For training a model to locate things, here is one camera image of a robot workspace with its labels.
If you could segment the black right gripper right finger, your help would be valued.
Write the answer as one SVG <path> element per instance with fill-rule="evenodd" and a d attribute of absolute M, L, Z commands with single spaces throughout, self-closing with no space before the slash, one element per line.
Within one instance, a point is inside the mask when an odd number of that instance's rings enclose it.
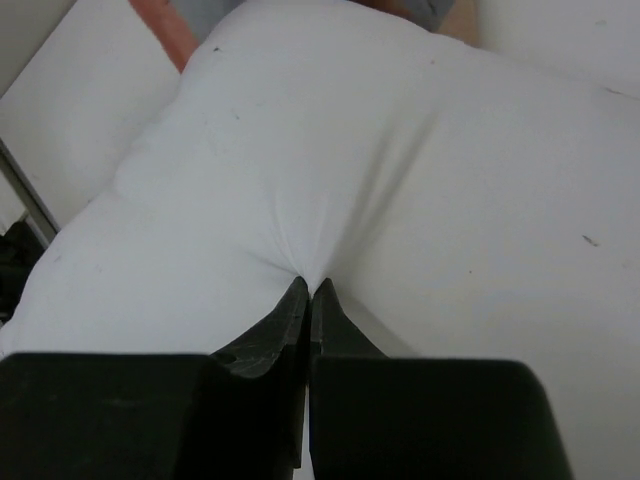
<path fill-rule="evenodd" d="M 320 284 L 311 302 L 310 356 L 386 358 L 345 314 L 329 278 Z"/>

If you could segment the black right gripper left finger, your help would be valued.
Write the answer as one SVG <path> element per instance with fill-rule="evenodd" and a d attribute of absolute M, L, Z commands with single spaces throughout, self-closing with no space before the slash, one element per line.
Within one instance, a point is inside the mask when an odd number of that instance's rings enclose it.
<path fill-rule="evenodd" d="M 307 321 L 308 286 L 296 277 L 263 319 L 211 357 L 232 375 L 256 379 L 266 375 L 303 336 Z"/>

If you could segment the white pillow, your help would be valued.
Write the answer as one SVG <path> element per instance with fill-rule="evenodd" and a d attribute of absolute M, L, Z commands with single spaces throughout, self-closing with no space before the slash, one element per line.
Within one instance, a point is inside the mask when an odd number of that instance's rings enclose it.
<path fill-rule="evenodd" d="M 344 1 L 251 2 L 57 235 L 1 353 L 211 353 L 296 277 L 395 353 L 529 365 L 639 475 L 639 101 Z"/>

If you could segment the orange grey checked pillowcase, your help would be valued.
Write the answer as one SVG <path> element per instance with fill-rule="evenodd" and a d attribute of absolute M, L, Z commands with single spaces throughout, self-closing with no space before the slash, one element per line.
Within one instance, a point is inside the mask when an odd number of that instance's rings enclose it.
<path fill-rule="evenodd" d="M 477 47 L 480 34 L 474 1 L 357 0 L 360 6 L 408 20 L 431 33 Z M 169 60 L 183 71 L 214 27 L 241 1 L 153 1 L 130 3 Z"/>

